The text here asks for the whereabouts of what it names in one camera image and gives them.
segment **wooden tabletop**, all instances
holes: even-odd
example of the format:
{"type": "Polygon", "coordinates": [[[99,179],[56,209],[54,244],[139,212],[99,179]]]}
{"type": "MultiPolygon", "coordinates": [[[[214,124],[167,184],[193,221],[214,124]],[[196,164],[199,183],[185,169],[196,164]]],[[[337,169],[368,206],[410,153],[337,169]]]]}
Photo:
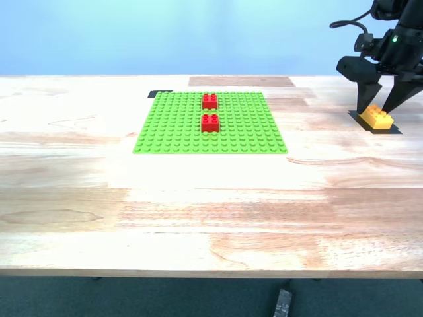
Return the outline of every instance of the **wooden tabletop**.
{"type": "Polygon", "coordinates": [[[398,135],[355,103],[342,77],[0,77],[0,274],[423,278],[423,94],[398,135]],[[150,90],[262,91],[289,154],[133,155],[150,90]]]}

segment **wood grain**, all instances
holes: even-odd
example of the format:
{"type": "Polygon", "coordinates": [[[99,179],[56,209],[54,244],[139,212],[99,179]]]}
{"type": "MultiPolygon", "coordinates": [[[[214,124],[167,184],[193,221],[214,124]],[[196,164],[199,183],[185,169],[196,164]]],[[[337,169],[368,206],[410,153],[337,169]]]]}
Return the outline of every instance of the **wood grain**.
{"type": "Polygon", "coordinates": [[[0,274],[423,278],[423,96],[402,135],[355,102],[341,77],[0,77],[0,274]],[[150,90],[216,85],[262,91],[289,154],[132,155],[150,90]]]}
{"type": "Polygon", "coordinates": [[[190,86],[292,87],[287,76],[193,76],[190,86]]]}

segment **red lego brick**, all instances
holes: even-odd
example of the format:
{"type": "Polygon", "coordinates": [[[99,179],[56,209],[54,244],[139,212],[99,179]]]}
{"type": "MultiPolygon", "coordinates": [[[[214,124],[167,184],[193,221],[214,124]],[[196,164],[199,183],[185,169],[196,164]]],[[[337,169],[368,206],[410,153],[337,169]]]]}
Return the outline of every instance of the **red lego brick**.
{"type": "Polygon", "coordinates": [[[219,116],[203,114],[201,117],[201,132],[219,132],[219,116]]]}
{"type": "Polygon", "coordinates": [[[215,94],[203,95],[203,109],[217,109],[217,96],[215,94]]]}

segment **dark floor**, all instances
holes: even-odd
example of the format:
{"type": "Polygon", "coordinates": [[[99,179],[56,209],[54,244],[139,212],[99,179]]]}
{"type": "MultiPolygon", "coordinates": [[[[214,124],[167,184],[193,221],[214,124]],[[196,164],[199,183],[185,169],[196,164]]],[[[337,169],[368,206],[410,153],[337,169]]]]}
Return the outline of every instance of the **dark floor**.
{"type": "MultiPolygon", "coordinates": [[[[0,277],[0,316],[271,317],[283,279],[0,277]]],[[[296,279],[292,317],[422,317],[419,280],[296,279]]]]}

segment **green lego baseplate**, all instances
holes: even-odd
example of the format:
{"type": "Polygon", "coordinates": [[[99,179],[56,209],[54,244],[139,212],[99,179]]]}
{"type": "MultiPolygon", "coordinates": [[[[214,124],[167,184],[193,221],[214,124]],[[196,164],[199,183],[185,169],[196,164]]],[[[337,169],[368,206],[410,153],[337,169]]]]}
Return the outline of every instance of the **green lego baseplate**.
{"type": "Polygon", "coordinates": [[[261,92],[159,92],[134,148],[141,153],[286,154],[261,92]],[[202,109],[202,96],[216,94],[218,109],[202,109]],[[201,116],[218,114],[219,132],[201,132],[201,116]]]}

